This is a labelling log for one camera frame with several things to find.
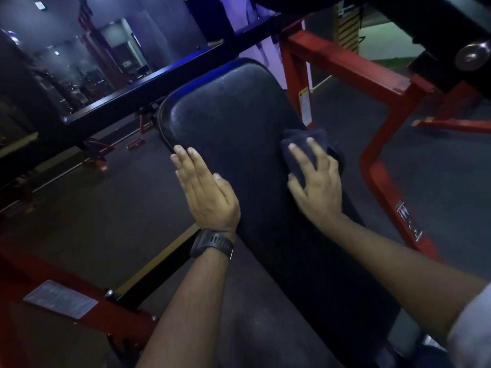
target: black leather padding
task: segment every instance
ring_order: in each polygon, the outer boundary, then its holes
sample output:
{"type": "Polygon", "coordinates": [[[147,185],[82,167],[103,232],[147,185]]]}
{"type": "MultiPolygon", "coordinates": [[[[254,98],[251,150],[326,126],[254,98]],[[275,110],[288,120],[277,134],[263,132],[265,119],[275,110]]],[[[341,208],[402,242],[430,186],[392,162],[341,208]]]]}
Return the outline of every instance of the black leather padding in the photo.
{"type": "MultiPolygon", "coordinates": [[[[240,238],[340,362],[374,366],[400,308],[298,210],[280,142],[305,126],[275,78],[238,59],[172,93],[158,119],[170,150],[192,146],[230,182],[240,238]]],[[[346,194],[343,211],[363,224],[346,194]]]]}

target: hand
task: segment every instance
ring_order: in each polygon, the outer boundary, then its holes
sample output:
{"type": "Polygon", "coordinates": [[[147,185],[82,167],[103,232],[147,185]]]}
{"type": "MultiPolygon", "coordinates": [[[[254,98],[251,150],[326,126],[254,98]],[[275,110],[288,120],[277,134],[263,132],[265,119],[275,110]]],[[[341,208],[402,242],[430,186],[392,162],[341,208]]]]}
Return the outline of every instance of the hand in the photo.
{"type": "Polygon", "coordinates": [[[174,151],[170,159],[196,223],[234,241],[241,210],[230,183],[217,173],[212,175],[195,149],[188,148],[186,152],[178,145],[174,151]]]}
{"type": "Polygon", "coordinates": [[[291,143],[288,148],[304,173],[305,188],[300,186],[298,179],[291,173],[288,176],[288,188],[302,213],[320,231],[328,235],[330,227],[343,217],[338,162],[328,156],[313,138],[307,138],[307,142],[316,155],[317,170],[307,155],[297,145],[291,143]]]}

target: person's left hand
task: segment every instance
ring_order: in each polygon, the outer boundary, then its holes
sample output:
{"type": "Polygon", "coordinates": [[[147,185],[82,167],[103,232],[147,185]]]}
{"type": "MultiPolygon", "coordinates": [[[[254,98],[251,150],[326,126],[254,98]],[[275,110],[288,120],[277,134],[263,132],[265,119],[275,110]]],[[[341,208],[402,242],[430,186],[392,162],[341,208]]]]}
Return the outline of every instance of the person's left hand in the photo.
{"type": "Polygon", "coordinates": [[[217,173],[212,175],[195,149],[188,148],[186,152],[177,145],[174,151],[170,159],[196,223],[234,241],[241,210],[230,183],[217,173]]]}

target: round metal cap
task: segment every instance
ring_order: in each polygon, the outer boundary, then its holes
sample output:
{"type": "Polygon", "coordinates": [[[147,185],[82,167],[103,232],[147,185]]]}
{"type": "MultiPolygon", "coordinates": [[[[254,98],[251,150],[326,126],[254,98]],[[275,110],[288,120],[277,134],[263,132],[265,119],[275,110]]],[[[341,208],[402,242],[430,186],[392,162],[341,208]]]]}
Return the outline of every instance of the round metal cap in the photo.
{"type": "Polygon", "coordinates": [[[476,41],[463,47],[455,56],[455,66],[461,71],[481,68],[491,56],[490,41],[476,41]]]}

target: black wristwatch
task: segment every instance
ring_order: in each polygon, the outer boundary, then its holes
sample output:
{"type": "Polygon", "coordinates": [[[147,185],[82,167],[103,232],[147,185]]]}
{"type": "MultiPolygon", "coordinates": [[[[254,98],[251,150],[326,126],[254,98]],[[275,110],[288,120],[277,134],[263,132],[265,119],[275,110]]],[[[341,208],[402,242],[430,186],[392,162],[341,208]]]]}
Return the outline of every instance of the black wristwatch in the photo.
{"type": "Polygon", "coordinates": [[[232,259],[232,253],[234,251],[232,241],[219,232],[208,228],[202,229],[198,234],[189,255],[193,258],[198,258],[208,247],[219,250],[228,257],[228,260],[232,259]]]}

